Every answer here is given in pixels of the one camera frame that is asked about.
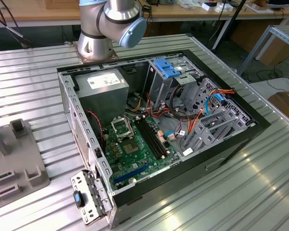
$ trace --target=metal workbench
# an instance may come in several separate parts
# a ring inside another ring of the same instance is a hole
[[[244,60],[242,66],[238,69],[237,73],[239,75],[242,75],[243,72],[246,70],[247,66],[250,64],[252,59],[254,58],[255,54],[259,50],[259,48],[263,45],[264,42],[266,44],[263,46],[261,51],[256,57],[256,60],[260,60],[261,56],[265,53],[265,51],[269,48],[272,41],[275,39],[275,37],[278,37],[279,39],[283,40],[285,43],[289,45],[289,25],[287,26],[268,26],[267,29],[264,31],[264,33],[261,35],[259,40],[257,41],[254,48],[251,50],[247,58]]]
[[[119,57],[190,49],[272,123],[230,162],[114,230],[289,230],[289,120],[193,37],[150,37],[133,49],[114,49]],[[28,120],[51,178],[0,208],[0,230],[108,230],[105,219],[85,228],[69,180],[83,164],[56,68],[78,63],[72,46],[0,52],[0,127]]]

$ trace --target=green motherboard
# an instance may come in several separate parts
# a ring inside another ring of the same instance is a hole
[[[120,189],[130,182],[145,178],[151,173],[157,172],[180,159],[174,148],[168,142],[159,140],[158,133],[161,133],[161,131],[159,131],[158,125],[152,117],[149,116],[142,122],[145,123],[147,127],[150,127],[150,134],[152,132],[157,138],[156,140],[160,142],[158,145],[162,145],[163,151],[167,154],[157,156],[156,150],[152,151],[152,147],[155,148],[155,146],[151,145],[150,148],[145,141],[151,142],[152,139],[148,140],[143,137],[144,133],[139,130],[137,121],[129,121],[134,132],[133,138],[130,139],[127,137],[122,141],[118,141],[112,126],[106,127],[104,132],[108,133],[108,139],[105,154],[113,171],[113,175],[110,178],[113,190]]]

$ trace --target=wooden desk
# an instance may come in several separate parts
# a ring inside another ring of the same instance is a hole
[[[147,4],[145,0],[140,0],[142,4]],[[79,25],[79,9],[48,10],[45,8],[44,0],[5,0],[19,26],[58,26],[58,25]],[[224,12],[221,20],[226,20],[215,45],[221,39],[228,26],[231,17],[235,11]],[[3,14],[8,21],[9,26],[14,26],[12,19],[6,10]],[[210,21],[218,20],[220,13],[215,11],[206,11],[202,8],[185,9],[179,5],[159,5],[152,6],[153,22],[178,22],[178,21]],[[243,7],[238,15],[238,20],[248,19],[274,19],[282,18],[281,25],[285,25],[289,20],[289,10],[284,13],[275,12],[275,14],[258,14],[253,10]]]

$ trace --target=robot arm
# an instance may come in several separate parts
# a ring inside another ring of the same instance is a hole
[[[80,0],[78,52],[88,60],[111,56],[111,40],[132,48],[143,37],[146,20],[135,0]]]

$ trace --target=floor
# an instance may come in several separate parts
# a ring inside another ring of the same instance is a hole
[[[203,26],[203,22],[184,22],[180,33],[192,33],[200,42],[206,44],[208,38],[215,31],[215,28],[212,27],[211,24],[212,21],[206,22],[205,26]],[[31,41],[35,41],[37,46],[62,44],[63,41],[75,41],[78,39],[76,35],[73,34],[72,26],[23,27],[21,28],[21,32]],[[210,40],[208,44],[209,48],[213,46],[215,40],[216,37]],[[21,48],[4,28],[0,28],[0,51]],[[238,69],[241,66],[247,55],[242,48],[230,40],[223,41],[217,52],[217,56],[234,69]],[[271,75],[269,77],[268,74],[272,69],[272,66],[265,66],[253,60],[243,77],[249,82],[258,82],[261,81],[261,79],[266,80],[271,77],[281,77],[279,71],[276,71],[279,74],[278,76]],[[282,72],[283,77],[287,76],[289,73],[289,58],[277,65],[276,69]]]

